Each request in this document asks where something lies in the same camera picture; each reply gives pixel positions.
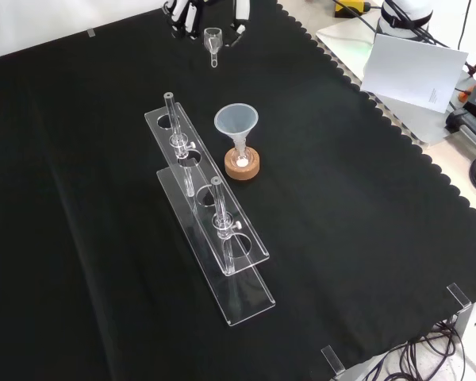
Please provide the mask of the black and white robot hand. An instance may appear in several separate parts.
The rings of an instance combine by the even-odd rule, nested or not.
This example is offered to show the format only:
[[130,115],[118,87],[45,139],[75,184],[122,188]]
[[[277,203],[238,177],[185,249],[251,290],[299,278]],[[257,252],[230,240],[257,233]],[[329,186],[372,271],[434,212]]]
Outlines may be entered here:
[[[161,7],[175,38],[188,37],[196,40],[200,36],[200,21],[206,8],[219,1],[168,0]],[[250,20],[251,2],[237,0],[233,2],[233,19],[230,25],[232,34],[225,40],[225,47],[231,48],[244,35]]]

